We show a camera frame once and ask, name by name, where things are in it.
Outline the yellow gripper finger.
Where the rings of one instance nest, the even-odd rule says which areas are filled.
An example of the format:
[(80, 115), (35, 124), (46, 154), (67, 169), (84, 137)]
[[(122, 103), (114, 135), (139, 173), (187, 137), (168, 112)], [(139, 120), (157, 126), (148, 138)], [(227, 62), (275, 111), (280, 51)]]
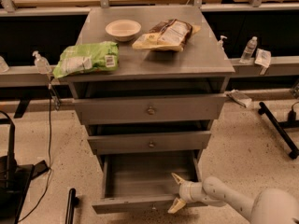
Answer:
[(172, 173), (171, 176), (173, 176), (173, 178), (175, 179), (175, 181), (176, 181), (176, 183), (178, 185), (181, 185), (181, 184), (183, 184), (185, 182), (184, 178), (182, 178), (181, 176), (179, 176), (179, 175), (177, 175), (175, 173)]
[(169, 214), (175, 214), (180, 209), (182, 209), (186, 205), (186, 202), (182, 200), (181, 198), (176, 198), (170, 208), (168, 209)]

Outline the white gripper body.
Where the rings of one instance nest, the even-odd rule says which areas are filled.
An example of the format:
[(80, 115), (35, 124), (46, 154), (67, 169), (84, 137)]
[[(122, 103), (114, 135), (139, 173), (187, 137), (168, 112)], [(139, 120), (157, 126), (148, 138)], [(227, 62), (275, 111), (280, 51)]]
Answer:
[(204, 200), (206, 193), (201, 182), (183, 181), (179, 185), (179, 197), (185, 203), (197, 203)]

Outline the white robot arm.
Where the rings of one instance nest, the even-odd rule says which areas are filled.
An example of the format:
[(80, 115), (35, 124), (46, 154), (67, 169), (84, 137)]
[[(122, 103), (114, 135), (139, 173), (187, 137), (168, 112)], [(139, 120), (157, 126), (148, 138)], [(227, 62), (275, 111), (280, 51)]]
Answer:
[(222, 207), (230, 205), (250, 224), (298, 224), (299, 202), (281, 189), (264, 189), (254, 199), (226, 186), (217, 177), (202, 182), (187, 181), (172, 173), (179, 185), (178, 196), (168, 209), (175, 214), (188, 203)]

